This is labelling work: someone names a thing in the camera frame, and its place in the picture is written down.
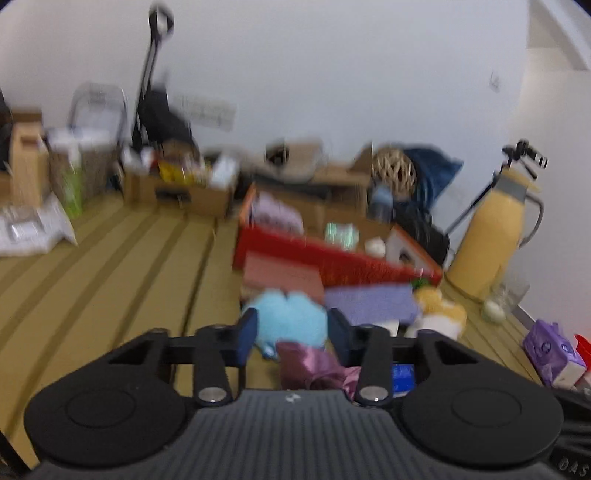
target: circular pad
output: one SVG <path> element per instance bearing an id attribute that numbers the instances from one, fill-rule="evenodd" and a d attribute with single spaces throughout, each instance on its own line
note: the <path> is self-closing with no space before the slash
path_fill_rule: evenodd
<path id="1" fill-rule="evenodd" d="M 563 424 L 544 388 L 502 369 L 444 369 L 410 392 L 402 420 L 414 440 L 451 463 L 503 469 L 538 459 Z"/>
<path id="2" fill-rule="evenodd" d="M 157 378 L 105 372 L 72 375 L 45 388 L 25 411 L 35 451 L 77 467 L 111 468 L 170 443 L 185 419 L 183 399 Z"/>

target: red container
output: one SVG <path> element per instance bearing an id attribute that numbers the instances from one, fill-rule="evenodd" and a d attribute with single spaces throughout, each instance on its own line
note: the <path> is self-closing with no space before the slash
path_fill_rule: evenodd
<path id="1" fill-rule="evenodd" d="M 591 343 L 582 335 L 575 335 L 577 351 L 587 365 L 587 372 L 591 371 Z"/>
<path id="2" fill-rule="evenodd" d="M 257 252 L 270 257 L 283 258 L 318 267 L 325 287 L 387 282 L 408 283 L 419 278 L 427 279 L 432 285 L 439 285 L 443 278 L 441 268 L 412 238 L 397 226 L 394 229 L 397 230 L 398 236 L 403 237 L 408 246 L 420 255 L 421 262 L 428 265 L 428 268 L 415 269 L 412 266 L 392 264 L 372 258 L 361 252 L 347 252 L 334 245 L 327 244 L 318 238 L 320 232 L 323 232 L 324 221 L 319 224 L 316 237 L 294 236 L 282 231 L 256 226 L 251 221 L 250 212 L 257 191 L 257 187 L 251 187 L 240 213 L 238 241 L 233 260 L 233 267 L 236 270 L 243 269 L 248 252 Z M 378 236 L 374 235 L 374 233 L 379 231 L 387 234 L 391 230 L 390 226 L 371 222 L 360 216 L 358 212 L 350 209 L 323 206 L 321 202 L 290 194 L 273 191 L 271 193 L 282 202 L 300 210 L 303 216 L 305 216 L 304 209 L 316 213 L 323 211 L 324 218 L 331 222 L 364 224 L 368 232 L 373 236 Z"/>

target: blue plush toy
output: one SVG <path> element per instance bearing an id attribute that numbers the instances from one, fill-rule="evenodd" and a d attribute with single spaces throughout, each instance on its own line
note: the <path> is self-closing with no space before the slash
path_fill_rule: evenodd
<path id="1" fill-rule="evenodd" d="M 301 292 L 285 295 L 267 290 L 245 306 L 258 312 L 256 345 L 264 358 L 277 359 L 275 343 L 281 340 L 323 348 L 328 335 L 326 310 Z"/>

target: pink satin cloth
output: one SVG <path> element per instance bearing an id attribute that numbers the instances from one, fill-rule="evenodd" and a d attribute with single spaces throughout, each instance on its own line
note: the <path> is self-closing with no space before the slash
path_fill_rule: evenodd
<path id="1" fill-rule="evenodd" d="M 342 367 L 329 352 L 296 342 L 277 342 L 284 390 L 342 389 L 353 400 L 361 367 Z"/>

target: electrical outlet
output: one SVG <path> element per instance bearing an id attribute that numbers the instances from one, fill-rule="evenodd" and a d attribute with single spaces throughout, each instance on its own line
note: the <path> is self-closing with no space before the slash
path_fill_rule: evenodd
<path id="1" fill-rule="evenodd" d="M 191 122 L 226 132 L 233 130 L 238 110 L 232 103 L 193 95 L 174 95 L 172 106 Z"/>

